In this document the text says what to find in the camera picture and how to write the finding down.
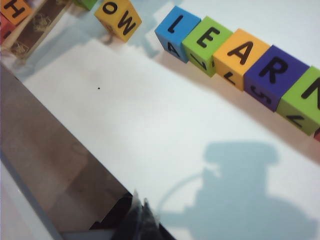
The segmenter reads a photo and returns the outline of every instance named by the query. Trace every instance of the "green letter block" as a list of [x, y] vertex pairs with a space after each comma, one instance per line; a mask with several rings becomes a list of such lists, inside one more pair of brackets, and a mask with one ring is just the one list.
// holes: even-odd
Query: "green letter block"
[[81, 8], [91, 10], [97, 0], [73, 0], [73, 3]]
[[320, 126], [320, 70], [311, 66], [282, 96], [276, 112], [307, 135]]
[[190, 62], [212, 77], [216, 73], [213, 53], [232, 35], [232, 31], [206, 16], [182, 41]]

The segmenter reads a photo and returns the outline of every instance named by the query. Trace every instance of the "letter w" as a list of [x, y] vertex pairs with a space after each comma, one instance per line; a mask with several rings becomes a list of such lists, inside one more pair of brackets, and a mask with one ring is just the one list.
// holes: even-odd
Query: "letter w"
[[126, 19], [126, 17], [128, 16], [128, 13], [129, 13], [128, 10], [125, 11], [120, 22], [118, 23], [118, 28], [122, 28], [124, 25], [126, 25], [123, 30], [123, 35], [127, 35], [127, 33], [129, 33], [136, 25], [135, 22], [132, 25], [130, 25], [132, 21], [132, 16]]

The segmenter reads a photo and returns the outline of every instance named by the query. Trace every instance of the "gray surface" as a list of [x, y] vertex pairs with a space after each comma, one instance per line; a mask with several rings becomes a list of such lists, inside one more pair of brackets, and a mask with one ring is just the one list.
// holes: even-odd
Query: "gray surface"
[[3, 66], [0, 137], [1, 151], [59, 232], [87, 231], [126, 192]]
[[109, 240], [112, 238], [114, 231], [98, 230], [87, 232], [67, 232], [63, 233], [64, 240]]

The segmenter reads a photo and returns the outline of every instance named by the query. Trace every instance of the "yellow letter block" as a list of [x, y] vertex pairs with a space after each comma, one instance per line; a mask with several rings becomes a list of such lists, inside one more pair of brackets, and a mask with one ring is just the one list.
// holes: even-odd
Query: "yellow letter block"
[[110, 33], [124, 42], [142, 23], [129, 0], [105, 0], [94, 15]]
[[8, 19], [13, 25], [17, 25], [29, 14], [32, 9], [25, 3], [24, 0], [2, 0], [1, 1], [1, 13]]
[[269, 47], [239, 28], [213, 54], [216, 72], [243, 91], [244, 74]]

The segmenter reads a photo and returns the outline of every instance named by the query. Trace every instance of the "black letter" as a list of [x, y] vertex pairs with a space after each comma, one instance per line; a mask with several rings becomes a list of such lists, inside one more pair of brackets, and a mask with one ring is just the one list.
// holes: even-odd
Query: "black letter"
[[190, 55], [191, 55], [191, 57], [193, 57], [194, 60], [196, 60], [196, 62], [197, 62], [199, 65], [201, 65], [201, 67], [204, 68], [204, 70], [207, 71], [207, 66], [206, 66], [206, 64], [205, 64], [204, 62], [202, 62], [202, 64], [201, 64], [201, 63], [195, 58], [195, 56], [193, 56], [191, 53], [190, 53]]
[[301, 95], [303, 99], [308, 98], [316, 89], [318, 89], [318, 109], [320, 110], [320, 77], [318, 77], [310, 87]]
[[[110, 6], [113, 7], [113, 10], [112, 10], [112, 11], [110, 11], [110, 10], [107, 8], [108, 5], [110, 5]], [[107, 2], [105, 5], [103, 5], [103, 7], [102, 7], [102, 10], [103, 10], [106, 14], [114, 14], [114, 13], [117, 11], [117, 9], [118, 9], [118, 5], [115, 4], [115, 3], [112, 2], [112, 1], [108, 1], [108, 2]]]
[[[252, 41], [247, 41], [246, 43], [242, 44], [241, 46], [238, 46], [237, 48], [231, 50], [228, 52], [228, 56], [237, 55], [239, 58], [241, 58], [240, 64], [244, 65], [249, 57], [249, 54], [251, 52], [252, 47], [254, 46], [254, 43]], [[240, 51], [242, 49], [245, 49], [244, 54], [242, 54]]]
[[299, 115], [286, 116], [286, 118], [297, 125], [299, 128], [302, 128], [302, 125], [296, 122], [296, 120], [305, 120], [302, 116]]
[[174, 48], [174, 46], [172, 46], [172, 44], [170, 42], [168, 42], [168, 50], [170, 52], [174, 52], [175, 54], [177, 54], [177, 56], [180, 58], [179, 54], [177, 53], [176, 49]]
[[[281, 67], [279, 69], [274, 68], [276, 64], [280, 64]], [[288, 64], [282, 60], [281, 58], [275, 56], [264, 69], [259, 73], [259, 77], [264, 77], [268, 72], [270, 83], [276, 83], [276, 74], [283, 74], [288, 69]]]
[[199, 39], [196, 41], [197, 44], [199, 44], [201, 47], [206, 48], [207, 45], [204, 43], [205, 39], [208, 39], [209, 41], [212, 41], [214, 38], [210, 36], [210, 33], [215, 33], [217, 35], [220, 34], [220, 31], [214, 27], [210, 27]]
[[229, 71], [224, 75], [224, 78], [227, 79], [228, 81], [230, 81], [233, 85], [236, 85], [236, 83], [234, 81], [229, 79], [232, 76], [233, 76], [233, 73]]
[[136, 25], [136, 23], [134, 22], [132, 25], [130, 25], [131, 21], [132, 21], [132, 16], [129, 17], [128, 19], [126, 19], [126, 17], [128, 16], [129, 11], [125, 11], [124, 15], [122, 16], [120, 22], [118, 23], [118, 28], [121, 28], [123, 25], [126, 24], [126, 26], [124, 27], [123, 30], [123, 35], [127, 35], [127, 33], [129, 33]]
[[266, 102], [267, 102], [268, 104], [271, 104], [271, 99], [270, 99], [269, 97], [267, 97], [266, 95], [264, 95], [262, 92], [260, 92], [260, 94], [257, 93], [255, 86], [252, 85], [250, 88], [251, 88], [251, 91], [252, 91], [257, 97], [262, 98], [262, 99], [263, 99], [263, 98], [266, 98]]
[[13, 18], [18, 17], [21, 13], [23, 13], [25, 11], [24, 7], [20, 8], [20, 9], [16, 8], [16, 6], [14, 5], [16, 2], [17, 2], [17, 0], [11, 0], [6, 5], [3, 6], [4, 9], [8, 9], [11, 7], [15, 11], [15, 13], [12, 14]]
[[181, 21], [183, 17], [184, 16], [182, 15], [178, 16], [178, 18], [174, 21], [174, 23], [172, 23], [172, 25], [168, 28], [168, 32], [173, 34], [175, 32], [174, 27]]

